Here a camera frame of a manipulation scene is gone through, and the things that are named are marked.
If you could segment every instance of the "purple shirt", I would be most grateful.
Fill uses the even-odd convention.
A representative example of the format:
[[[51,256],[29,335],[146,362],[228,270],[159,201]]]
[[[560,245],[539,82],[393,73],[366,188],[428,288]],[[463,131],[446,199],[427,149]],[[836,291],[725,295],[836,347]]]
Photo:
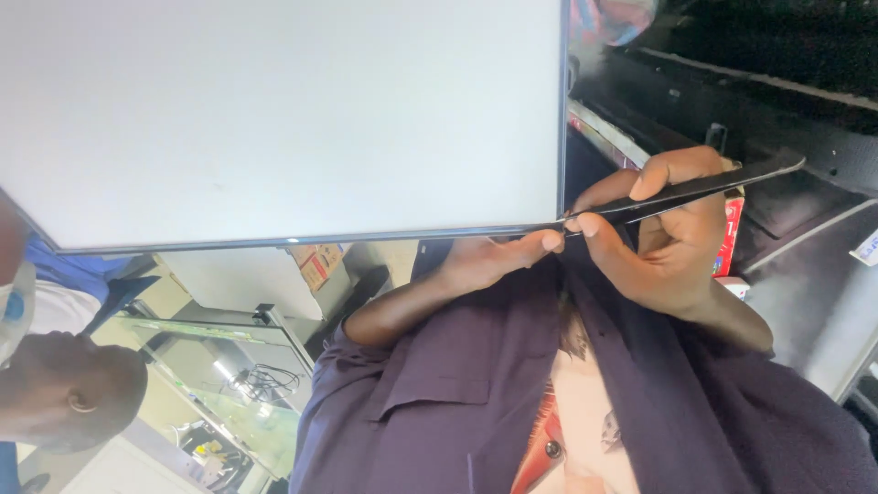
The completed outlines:
[[[290,492],[507,494],[558,349],[564,278],[641,492],[878,492],[859,424],[827,395],[624,299],[581,238],[391,350],[337,330],[314,370]]]

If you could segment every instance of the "shirt sleeve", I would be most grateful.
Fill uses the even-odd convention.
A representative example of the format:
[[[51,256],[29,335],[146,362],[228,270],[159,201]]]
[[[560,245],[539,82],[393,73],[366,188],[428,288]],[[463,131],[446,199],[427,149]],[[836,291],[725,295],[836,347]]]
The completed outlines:
[[[320,399],[351,382],[384,372],[391,348],[360,345],[344,334],[344,321],[323,343],[326,349],[314,363],[313,395]]]

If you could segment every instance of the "face mask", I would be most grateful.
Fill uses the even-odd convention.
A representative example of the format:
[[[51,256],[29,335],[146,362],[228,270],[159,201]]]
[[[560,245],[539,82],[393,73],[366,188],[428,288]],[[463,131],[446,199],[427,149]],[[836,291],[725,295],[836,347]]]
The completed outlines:
[[[25,261],[12,283],[0,287],[0,369],[9,366],[10,357],[31,327],[35,282],[36,270]]]

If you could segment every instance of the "cable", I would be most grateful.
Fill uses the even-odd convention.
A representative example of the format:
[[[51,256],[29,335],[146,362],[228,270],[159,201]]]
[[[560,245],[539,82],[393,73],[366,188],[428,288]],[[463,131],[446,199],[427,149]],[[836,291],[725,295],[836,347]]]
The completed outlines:
[[[294,374],[288,370],[264,364],[256,364],[252,369],[244,369],[229,379],[227,386],[235,391],[240,391],[253,401],[272,403],[298,391],[302,377],[305,375]],[[271,399],[272,391],[276,391],[281,396]]]

